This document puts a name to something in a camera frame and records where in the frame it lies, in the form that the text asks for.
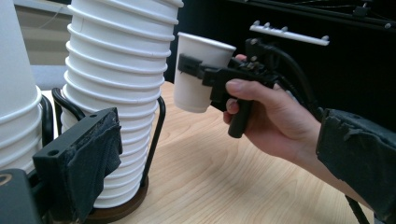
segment table surface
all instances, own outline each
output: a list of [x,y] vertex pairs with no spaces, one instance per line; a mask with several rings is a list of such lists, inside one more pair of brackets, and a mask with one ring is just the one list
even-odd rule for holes
[[148,194],[115,223],[358,223],[344,194],[245,136],[231,138],[216,108],[203,114],[177,108],[168,82],[162,97],[166,117]]

